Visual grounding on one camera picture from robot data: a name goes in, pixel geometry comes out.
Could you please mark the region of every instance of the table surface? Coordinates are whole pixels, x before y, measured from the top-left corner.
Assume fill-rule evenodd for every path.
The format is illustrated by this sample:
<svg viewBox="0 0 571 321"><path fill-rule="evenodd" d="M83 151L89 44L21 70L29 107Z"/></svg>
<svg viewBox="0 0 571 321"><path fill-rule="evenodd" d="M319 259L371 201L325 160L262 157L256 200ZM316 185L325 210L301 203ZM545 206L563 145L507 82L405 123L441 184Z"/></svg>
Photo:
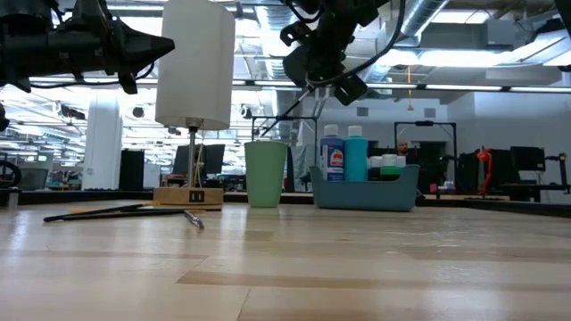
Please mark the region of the table surface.
<svg viewBox="0 0 571 321"><path fill-rule="evenodd" d="M0 319L571 320L571 220L248 209L57 222L0 211Z"/></svg>

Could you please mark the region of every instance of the plastic cup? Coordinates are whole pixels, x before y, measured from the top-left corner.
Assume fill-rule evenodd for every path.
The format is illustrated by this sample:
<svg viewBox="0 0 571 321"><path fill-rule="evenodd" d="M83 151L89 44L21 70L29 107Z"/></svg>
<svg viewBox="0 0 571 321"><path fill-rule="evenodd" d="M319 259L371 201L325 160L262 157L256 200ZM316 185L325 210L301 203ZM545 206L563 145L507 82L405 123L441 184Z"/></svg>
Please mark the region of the plastic cup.
<svg viewBox="0 0 571 321"><path fill-rule="evenodd" d="M278 142L244 144L248 202L257 208L275 208L282 196L287 145Z"/></svg>

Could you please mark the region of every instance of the lamp stem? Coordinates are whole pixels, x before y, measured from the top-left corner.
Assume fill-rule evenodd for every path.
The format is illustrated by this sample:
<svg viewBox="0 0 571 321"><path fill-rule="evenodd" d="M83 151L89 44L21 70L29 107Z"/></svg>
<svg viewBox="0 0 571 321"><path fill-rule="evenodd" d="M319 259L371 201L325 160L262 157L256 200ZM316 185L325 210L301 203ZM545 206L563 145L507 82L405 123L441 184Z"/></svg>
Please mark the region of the lamp stem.
<svg viewBox="0 0 571 321"><path fill-rule="evenodd" d="M195 148L194 140L196 139L196 132L198 127L189 127L188 133L190 134L190 145L188 146L188 187L194 187L194 168L196 161L194 160Z"/></svg>

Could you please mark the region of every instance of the bottle cap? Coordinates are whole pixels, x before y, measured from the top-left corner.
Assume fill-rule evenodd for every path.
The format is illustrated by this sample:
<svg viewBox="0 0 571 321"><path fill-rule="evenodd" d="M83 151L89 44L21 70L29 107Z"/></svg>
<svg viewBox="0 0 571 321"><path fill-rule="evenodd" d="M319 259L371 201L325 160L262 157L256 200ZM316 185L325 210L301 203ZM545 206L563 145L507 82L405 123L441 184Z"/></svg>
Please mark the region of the bottle cap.
<svg viewBox="0 0 571 321"><path fill-rule="evenodd" d="M407 158L405 156L397 156L396 166L398 166L400 168L407 166Z"/></svg>
<svg viewBox="0 0 571 321"><path fill-rule="evenodd" d="M370 158L371 168L380 169L383 167L383 156L371 156Z"/></svg>
<svg viewBox="0 0 571 321"><path fill-rule="evenodd" d="M397 156L395 154L383 155L383 167L396 167Z"/></svg>
<svg viewBox="0 0 571 321"><path fill-rule="evenodd" d="M339 126L337 125L325 125L323 128L325 136L338 136L339 135Z"/></svg>
<svg viewBox="0 0 571 321"><path fill-rule="evenodd" d="M351 137L351 136L363 136L363 127L361 127L361 126L349 126L348 132L349 132L349 137Z"/></svg>

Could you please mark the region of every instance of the lamp base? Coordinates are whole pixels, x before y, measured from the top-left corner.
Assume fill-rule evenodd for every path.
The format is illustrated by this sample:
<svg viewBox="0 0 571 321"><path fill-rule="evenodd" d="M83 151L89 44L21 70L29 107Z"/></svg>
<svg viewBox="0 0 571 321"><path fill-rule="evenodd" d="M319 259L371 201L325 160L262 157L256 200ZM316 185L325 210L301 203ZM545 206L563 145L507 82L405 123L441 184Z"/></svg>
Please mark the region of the lamp base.
<svg viewBox="0 0 571 321"><path fill-rule="evenodd" d="M221 188L159 187L153 191L153 200L164 205L192 205L205 209L224 202Z"/></svg>

